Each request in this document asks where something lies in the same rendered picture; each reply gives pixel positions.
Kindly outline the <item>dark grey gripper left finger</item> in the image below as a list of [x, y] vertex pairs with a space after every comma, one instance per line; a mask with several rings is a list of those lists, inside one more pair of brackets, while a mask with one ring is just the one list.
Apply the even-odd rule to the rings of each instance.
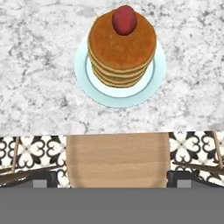
[[13, 181], [3, 185], [6, 187], [25, 187], [25, 188], [57, 188], [58, 177], [56, 171], [42, 171], [29, 175], [27, 178]]

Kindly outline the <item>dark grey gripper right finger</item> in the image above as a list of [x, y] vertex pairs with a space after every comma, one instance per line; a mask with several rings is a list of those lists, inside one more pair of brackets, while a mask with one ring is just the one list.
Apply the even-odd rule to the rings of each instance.
[[195, 175], [191, 174], [189, 171], [168, 171], [167, 177], [167, 187], [174, 188], [202, 188], [202, 187], [213, 187], [221, 188], [221, 185], [217, 185], [205, 180], [197, 178]]

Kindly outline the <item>brown pancake stack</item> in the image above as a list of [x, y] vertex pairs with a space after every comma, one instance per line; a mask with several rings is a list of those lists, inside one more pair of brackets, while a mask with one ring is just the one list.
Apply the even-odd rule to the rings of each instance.
[[87, 37], [88, 55], [94, 75], [103, 84], [129, 88], [142, 79], [151, 63], [157, 35], [152, 24], [137, 12], [135, 30], [126, 36], [119, 35], [112, 24], [115, 10], [94, 21]]

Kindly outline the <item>red strawberry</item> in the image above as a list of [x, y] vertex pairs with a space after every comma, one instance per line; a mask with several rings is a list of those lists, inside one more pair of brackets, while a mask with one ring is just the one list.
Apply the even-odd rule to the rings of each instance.
[[112, 16], [112, 24], [119, 35], [129, 35], [137, 26], [137, 14], [128, 5], [120, 6]]

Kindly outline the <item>light wooden stool seat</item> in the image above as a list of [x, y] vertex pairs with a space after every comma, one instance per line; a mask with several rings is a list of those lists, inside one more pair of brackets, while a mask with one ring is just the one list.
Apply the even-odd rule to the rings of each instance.
[[66, 168], [73, 188], [166, 187], [167, 133], [82, 135], [66, 138]]

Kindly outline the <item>pale blue round plate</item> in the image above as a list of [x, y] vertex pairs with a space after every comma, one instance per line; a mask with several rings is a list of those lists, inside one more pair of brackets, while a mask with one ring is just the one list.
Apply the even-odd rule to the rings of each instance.
[[74, 58], [74, 73], [82, 90], [95, 102], [112, 108], [134, 107], [149, 100], [162, 86], [166, 73], [165, 53], [160, 42], [157, 42], [155, 56], [136, 85], [108, 87], [93, 73], [88, 57], [88, 37], [85, 37]]

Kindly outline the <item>brown wooden stool frame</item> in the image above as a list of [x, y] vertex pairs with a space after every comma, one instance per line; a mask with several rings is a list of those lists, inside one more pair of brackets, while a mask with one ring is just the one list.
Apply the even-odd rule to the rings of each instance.
[[208, 166], [203, 164], [185, 164], [185, 163], [179, 163], [179, 162], [174, 162], [174, 164], [181, 165], [191, 169], [196, 169], [203, 172], [210, 172], [212, 174], [224, 175], [224, 164], [223, 164], [223, 160], [221, 156], [221, 150], [220, 150], [218, 137], [215, 131], [213, 131], [213, 140], [214, 140], [214, 145], [215, 145], [215, 149], [216, 149], [218, 161], [219, 161], [218, 166]]
[[16, 172], [16, 160], [18, 156], [18, 146], [19, 146], [19, 136], [16, 137], [13, 159], [12, 159], [12, 166], [11, 168], [4, 168], [0, 170], [0, 186], [8, 185], [9, 183], [13, 183], [19, 181], [20, 179], [25, 179], [28, 176], [39, 173], [39, 172], [46, 172], [57, 168], [57, 165], [38, 168], [34, 170], [28, 171], [18, 171]]

